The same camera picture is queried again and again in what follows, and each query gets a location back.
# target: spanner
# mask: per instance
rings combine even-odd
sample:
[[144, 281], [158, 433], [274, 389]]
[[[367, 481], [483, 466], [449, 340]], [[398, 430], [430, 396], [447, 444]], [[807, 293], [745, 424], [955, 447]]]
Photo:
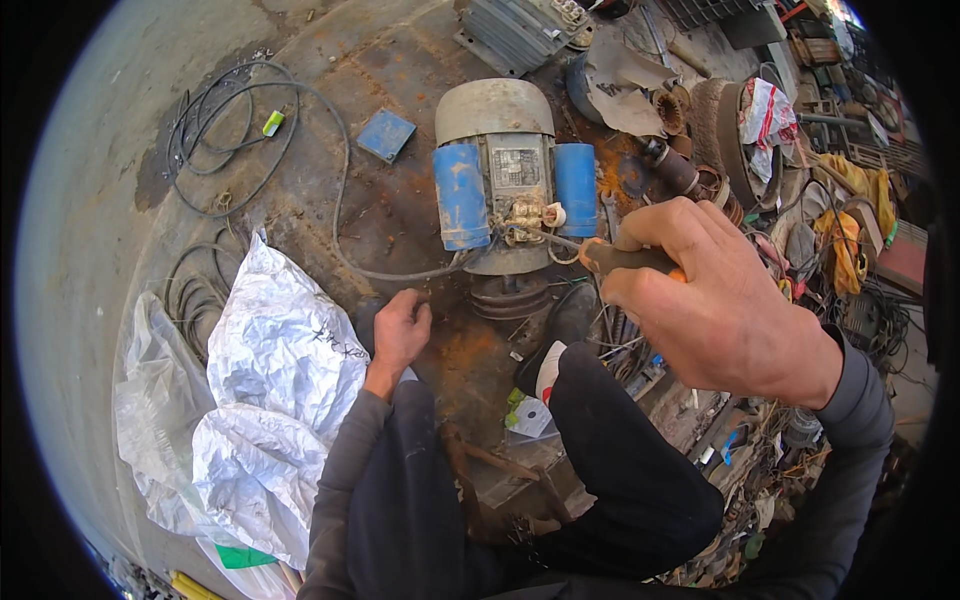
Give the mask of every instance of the spanner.
[[603, 191], [600, 192], [600, 202], [603, 203], [604, 209], [607, 211], [607, 224], [610, 227], [610, 241], [616, 241], [616, 234], [620, 229], [619, 224], [616, 222], [616, 197], [613, 195], [612, 191]]

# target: hand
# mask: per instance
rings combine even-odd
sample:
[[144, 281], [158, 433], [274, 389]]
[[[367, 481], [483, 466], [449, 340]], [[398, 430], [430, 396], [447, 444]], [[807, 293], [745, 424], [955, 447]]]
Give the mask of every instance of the hand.
[[363, 389], [387, 402], [404, 370], [430, 340], [430, 305], [421, 304], [415, 315], [417, 298], [417, 290], [403, 290], [373, 318], [373, 360]]
[[715, 205], [679, 197], [636, 210], [616, 244], [661, 246], [686, 272], [615, 269], [600, 292], [688, 387], [824, 408], [843, 352], [810, 311], [789, 303], [753, 245]]

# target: shoe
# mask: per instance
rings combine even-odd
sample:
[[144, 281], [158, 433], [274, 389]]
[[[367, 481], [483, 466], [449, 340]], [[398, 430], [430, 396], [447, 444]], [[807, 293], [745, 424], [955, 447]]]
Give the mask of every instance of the shoe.
[[370, 358], [373, 358], [373, 317], [387, 305], [387, 299], [380, 294], [367, 294], [357, 302], [353, 311], [353, 330], [357, 340], [364, 347]]
[[590, 325], [596, 317], [593, 310], [596, 302], [597, 292], [593, 284], [583, 282], [573, 286], [566, 296], [553, 305], [546, 318], [546, 337], [543, 344], [520, 363], [514, 372], [514, 385], [521, 392], [528, 396], [537, 395], [540, 365], [554, 342], [559, 340], [569, 346], [587, 338]]

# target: yellow bag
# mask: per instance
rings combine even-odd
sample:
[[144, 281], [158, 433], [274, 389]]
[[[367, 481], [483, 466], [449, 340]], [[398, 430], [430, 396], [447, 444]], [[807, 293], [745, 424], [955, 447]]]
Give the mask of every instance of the yellow bag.
[[880, 233], [884, 238], [890, 235], [897, 217], [890, 202], [890, 174], [886, 169], [862, 169], [839, 155], [820, 155], [820, 160], [847, 178], [857, 194], [870, 201]]
[[[836, 262], [833, 266], [833, 291], [837, 296], [843, 296], [848, 292], [859, 294], [860, 279], [857, 277], [856, 263], [860, 249], [855, 240], [860, 235], [860, 225], [846, 212], [841, 211], [839, 214], [843, 233], [834, 224], [832, 210], [828, 210], [813, 222], [813, 230], [818, 233], [829, 231], [829, 234], [824, 236], [823, 243], [833, 242], [833, 252], [836, 254]], [[844, 236], [854, 241], [848, 242]]]

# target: leg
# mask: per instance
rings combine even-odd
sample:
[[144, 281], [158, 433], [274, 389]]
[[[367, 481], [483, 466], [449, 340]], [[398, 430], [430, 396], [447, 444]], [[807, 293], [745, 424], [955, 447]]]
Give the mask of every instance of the leg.
[[433, 395], [403, 382], [394, 406], [350, 503], [348, 571], [357, 597], [479, 597], [499, 573], [492, 552], [464, 534]]
[[560, 358], [550, 397], [570, 462], [597, 500], [536, 542], [551, 568], [642, 579], [696, 555], [720, 529], [723, 498], [660, 435], [589, 351]]

